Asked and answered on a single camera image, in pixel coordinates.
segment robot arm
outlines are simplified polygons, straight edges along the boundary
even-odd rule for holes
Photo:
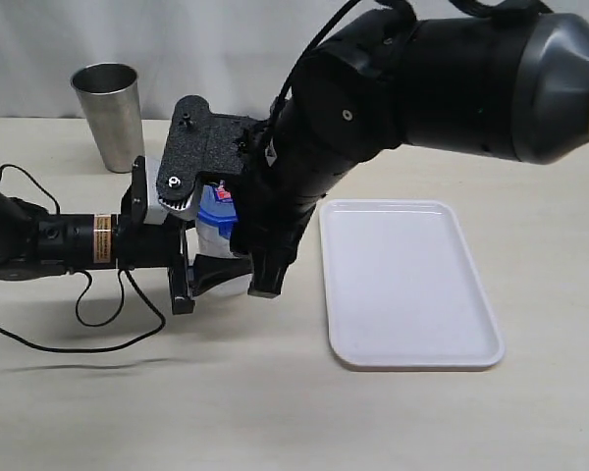
[[[357,0],[348,2],[353,6]],[[364,13],[299,59],[267,121],[188,96],[161,163],[135,160],[118,215],[50,215],[0,194],[0,280],[166,267],[173,312],[251,273],[279,295],[317,202],[384,149],[415,145],[548,164],[589,142],[589,25],[536,0],[453,0],[471,18],[419,21],[404,0]],[[204,184],[224,181],[238,260],[185,234]]]

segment label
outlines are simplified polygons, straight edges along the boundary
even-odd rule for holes
[[[232,202],[232,194],[225,190],[225,186],[222,183],[217,188],[214,188],[214,196],[216,197],[216,201],[220,203]]]
[[[111,215],[94,216],[94,263],[111,263]]]

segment metal cup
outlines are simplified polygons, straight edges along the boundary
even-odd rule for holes
[[[130,172],[144,155],[137,72],[124,64],[95,64],[76,72],[71,84],[107,170]]]

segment table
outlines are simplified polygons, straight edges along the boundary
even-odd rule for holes
[[[159,156],[167,122],[145,122]],[[0,163],[20,164],[64,212],[111,212],[129,184],[104,171],[81,120],[0,119]],[[0,188],[45,203],[25,179]],[[205,299],[129,350],[52,355],[0,337],[0,470],[589,471],[589,146],[550,167],[432,150],[386,152],[334,198],[454,207],[508,354],[483,373],[353,373],[332,357],[318,222],[284,294]],[[136,273],[168,307],[161,270]],[[96,274],[83,315],[114,310]],[[0,324],[59,346],[155,325],[129,289],[106,329],[74,319],[78,276],[0,283]]]

